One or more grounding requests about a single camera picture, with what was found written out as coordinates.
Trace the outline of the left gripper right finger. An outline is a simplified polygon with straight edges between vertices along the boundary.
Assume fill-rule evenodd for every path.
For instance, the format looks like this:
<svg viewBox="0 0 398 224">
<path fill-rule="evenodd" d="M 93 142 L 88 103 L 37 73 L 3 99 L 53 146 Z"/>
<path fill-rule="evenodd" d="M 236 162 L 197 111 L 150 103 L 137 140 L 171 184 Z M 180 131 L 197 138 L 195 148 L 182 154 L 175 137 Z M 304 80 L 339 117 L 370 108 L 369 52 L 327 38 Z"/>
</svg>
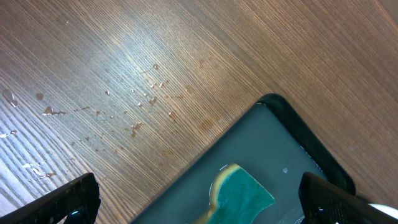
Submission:
<svg viewBox="0 0 398 224">
<path fill-rule="evenodd" d="M 306 224 L 397 224 L 397 219 L 305 172 L 298 190 Z"/>
</svg>

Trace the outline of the black rectangular sponge tray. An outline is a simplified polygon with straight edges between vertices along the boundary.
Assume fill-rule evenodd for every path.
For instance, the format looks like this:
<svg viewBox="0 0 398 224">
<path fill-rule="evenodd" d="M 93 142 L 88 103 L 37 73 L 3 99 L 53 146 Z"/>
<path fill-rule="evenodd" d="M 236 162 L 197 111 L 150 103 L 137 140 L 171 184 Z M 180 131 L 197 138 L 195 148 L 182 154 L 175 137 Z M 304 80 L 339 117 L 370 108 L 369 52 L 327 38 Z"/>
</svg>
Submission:
<svg viewBox="0 0 398 224">
<path fill-rule="evenodd" d="M 267 94 L 133 223 L 193 223 L 208 208 L 213 179 L 231 163 L 240 165 L 275 198 L 255 223 L 295 223 L 302 217 L 299 185 L 304 172 L 356 194 L 352 178 L 287 100 Z"/>
</svg>

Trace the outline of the green yellow sponge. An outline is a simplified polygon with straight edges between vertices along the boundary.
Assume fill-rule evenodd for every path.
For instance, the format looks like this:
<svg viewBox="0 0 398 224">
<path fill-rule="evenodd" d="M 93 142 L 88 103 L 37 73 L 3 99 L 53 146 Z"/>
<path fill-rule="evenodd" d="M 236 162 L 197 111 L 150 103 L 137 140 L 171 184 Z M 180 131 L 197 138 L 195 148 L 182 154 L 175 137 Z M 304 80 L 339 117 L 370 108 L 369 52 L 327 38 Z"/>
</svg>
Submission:
<svg viewBox="0 0 398 224">
<path fill-rule="evenodd" d="M 220 169 L 211 183 L 208 209 L 201 224 L 252 223 L 259 213 L 275 204 L 274 197 L 237 164 Z"/>
</svg>

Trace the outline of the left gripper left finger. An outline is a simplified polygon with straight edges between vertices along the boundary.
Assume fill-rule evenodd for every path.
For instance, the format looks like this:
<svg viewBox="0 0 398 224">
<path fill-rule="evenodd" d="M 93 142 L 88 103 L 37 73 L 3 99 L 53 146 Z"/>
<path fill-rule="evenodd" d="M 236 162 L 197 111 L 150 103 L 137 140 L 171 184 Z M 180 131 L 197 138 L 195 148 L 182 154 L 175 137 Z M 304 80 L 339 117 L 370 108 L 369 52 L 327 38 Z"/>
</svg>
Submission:
<svg viewBox="0 0 398 224">
<path fill-rule="evenodd" d="M 33 202 L 1 217 L 1 223 L 94 224 L 100 207 L 99 185 L 86 173 Z"/>
</svg>

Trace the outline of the white plate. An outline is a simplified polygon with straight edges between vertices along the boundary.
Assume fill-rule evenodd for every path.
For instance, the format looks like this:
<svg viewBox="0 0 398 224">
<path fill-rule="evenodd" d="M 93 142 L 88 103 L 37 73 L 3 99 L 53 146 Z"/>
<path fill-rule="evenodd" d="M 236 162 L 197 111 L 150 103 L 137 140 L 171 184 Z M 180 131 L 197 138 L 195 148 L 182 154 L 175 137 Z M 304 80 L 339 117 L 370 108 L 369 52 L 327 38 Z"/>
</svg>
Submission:
<svg viewBox="0 0 398 224">
<path fill-rule="evenodd" d="M 394 217 L 395 219 L 398 219 L 398 209 L 375 203 L 370 203 L 369 205 L 391 217 Z"/>
</svg>

